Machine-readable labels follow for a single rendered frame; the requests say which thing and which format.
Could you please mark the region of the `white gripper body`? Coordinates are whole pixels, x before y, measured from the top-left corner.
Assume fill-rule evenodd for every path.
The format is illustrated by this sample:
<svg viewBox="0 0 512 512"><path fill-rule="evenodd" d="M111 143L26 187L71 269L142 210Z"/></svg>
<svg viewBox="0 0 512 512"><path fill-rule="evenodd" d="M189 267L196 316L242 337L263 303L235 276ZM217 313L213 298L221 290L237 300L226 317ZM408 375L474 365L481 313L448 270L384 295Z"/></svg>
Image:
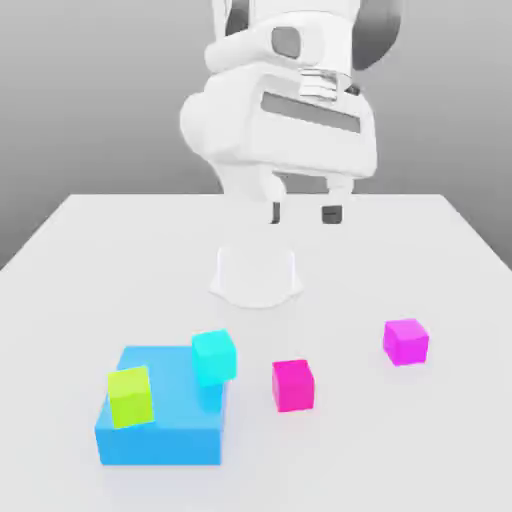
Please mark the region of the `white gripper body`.
<svg viewBox="0 0 512 512"><path fill-rule="evenodd" d="M331 179L373 176L375 122L363 94L342 92L327 102L298 91L297 82L270 74L251 85L249 161Z"/></svg>

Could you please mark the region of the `small purple cube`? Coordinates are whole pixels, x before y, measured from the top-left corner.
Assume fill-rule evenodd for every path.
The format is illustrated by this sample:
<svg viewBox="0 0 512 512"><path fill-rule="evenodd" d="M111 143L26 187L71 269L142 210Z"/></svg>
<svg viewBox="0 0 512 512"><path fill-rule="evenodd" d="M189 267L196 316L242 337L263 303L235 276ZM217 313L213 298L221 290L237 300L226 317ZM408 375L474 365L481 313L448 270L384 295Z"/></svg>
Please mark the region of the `small purple cube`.
<svg viewBox="0 0 512 512"><path fill-rule="evenodd" d="M385 323L383 349L395 366L425 363L429 335L414 318Z"/></svg>

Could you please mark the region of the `small cyan cube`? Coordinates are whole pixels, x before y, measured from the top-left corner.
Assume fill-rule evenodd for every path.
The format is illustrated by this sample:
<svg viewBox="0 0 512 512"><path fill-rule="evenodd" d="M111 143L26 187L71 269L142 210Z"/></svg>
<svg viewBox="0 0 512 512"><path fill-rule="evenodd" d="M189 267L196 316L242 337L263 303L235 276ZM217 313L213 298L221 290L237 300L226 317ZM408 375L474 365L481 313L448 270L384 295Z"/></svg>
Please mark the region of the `small cyan cube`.
<svg viewBox="0 0 512 512"><path fill-rule="evenodd" d="M231 381L237 376L237 350L227 330L192 337L192 364L201 387Z"/></svg>

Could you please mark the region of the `small pink cube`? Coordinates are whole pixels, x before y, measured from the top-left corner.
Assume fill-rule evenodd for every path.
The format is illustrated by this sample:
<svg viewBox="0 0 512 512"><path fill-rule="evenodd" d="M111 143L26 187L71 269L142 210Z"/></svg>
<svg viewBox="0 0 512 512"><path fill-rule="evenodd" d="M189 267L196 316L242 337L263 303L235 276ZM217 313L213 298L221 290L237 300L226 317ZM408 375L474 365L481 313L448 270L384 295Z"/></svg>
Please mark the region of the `small pink cube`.
<svg viewBox="0 0 512 512"><path fill-rule="evenodd" d="M280 413L314 407L315 380L305 359L272 363L272 394Z"/></svg>

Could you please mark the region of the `small lime green cube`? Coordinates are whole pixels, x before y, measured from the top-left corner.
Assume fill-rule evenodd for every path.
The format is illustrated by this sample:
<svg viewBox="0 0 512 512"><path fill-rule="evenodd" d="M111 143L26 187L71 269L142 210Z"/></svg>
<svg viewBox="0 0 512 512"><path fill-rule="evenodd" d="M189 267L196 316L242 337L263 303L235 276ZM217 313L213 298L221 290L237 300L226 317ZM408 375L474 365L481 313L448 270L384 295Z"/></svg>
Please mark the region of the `small lime green cube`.
<svg viewBox="0 0 512 512"><path fill-rule="evenodd" d="M146 366L109 373L107 388L112 423L116 429L154 421L149 372Z"/></svg>

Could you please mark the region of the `large blue box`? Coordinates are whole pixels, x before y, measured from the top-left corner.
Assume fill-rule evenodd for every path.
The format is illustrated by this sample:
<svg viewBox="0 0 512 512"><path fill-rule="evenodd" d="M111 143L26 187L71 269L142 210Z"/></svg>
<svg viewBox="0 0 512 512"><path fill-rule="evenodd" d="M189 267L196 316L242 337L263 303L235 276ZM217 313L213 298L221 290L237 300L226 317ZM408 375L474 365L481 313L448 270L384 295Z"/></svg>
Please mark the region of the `large blue box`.
<svg viewBox="0 0 512 512"><path fill-rule="evenodd" d="M104 465L218 465L227 386L202 388L189 346L128 346L117 368L149 371L155 420L116 429L105 402L95 425Z"/></svg>

